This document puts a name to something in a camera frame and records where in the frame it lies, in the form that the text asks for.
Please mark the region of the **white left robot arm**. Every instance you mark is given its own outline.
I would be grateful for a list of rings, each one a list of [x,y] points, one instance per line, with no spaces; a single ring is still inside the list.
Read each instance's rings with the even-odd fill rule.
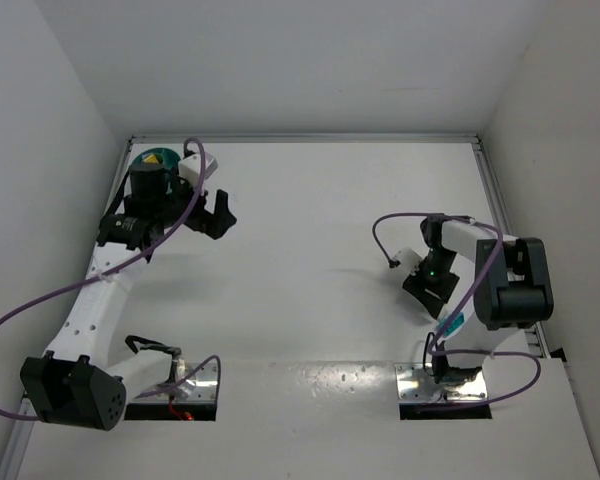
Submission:
[[[129,166],[99,224],[92,284],[80,289],[44,355],[21,367],[40,421],[109,431],[137,399],[184,400],[191,393],[204,367],[186,363],[180,348],[129,335],[132,357],[113,364],[109,350],[133,284],[165,233],[185,225],[219,239],[235,225],[225,191],[217,191],[213,211],[205,208],[201,185],[216,169],[215,158],[197,154],[174,165],[151,155]]]

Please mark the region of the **teal long lego brick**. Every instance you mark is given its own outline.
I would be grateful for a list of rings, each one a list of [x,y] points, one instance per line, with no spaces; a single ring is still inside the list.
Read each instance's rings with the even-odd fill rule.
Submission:
[[[446,341],[454,337],[465,324],[465,315],[463,312],[457,314],[451,322],[448,321],[450,316],[439,320],[436,327],[436,332],[440,334],[440,340]]]

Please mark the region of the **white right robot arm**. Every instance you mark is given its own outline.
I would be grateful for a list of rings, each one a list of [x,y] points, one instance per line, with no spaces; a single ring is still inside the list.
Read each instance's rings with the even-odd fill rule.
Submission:
[[[404,254],[411,270],[402,287],[437,323],[425,342],[428,373],[436,383],[475,376],[515,330],[551,317],[542,240],[444,214],[426,216],[420,230],[428,252]]]

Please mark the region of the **yellow lego brick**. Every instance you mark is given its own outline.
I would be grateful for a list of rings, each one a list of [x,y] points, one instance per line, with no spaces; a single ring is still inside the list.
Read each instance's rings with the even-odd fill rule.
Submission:
[[[161,164],[162,159],[159,155],[151,153],[144,155],[141,159],[141,162],[143,164]]]

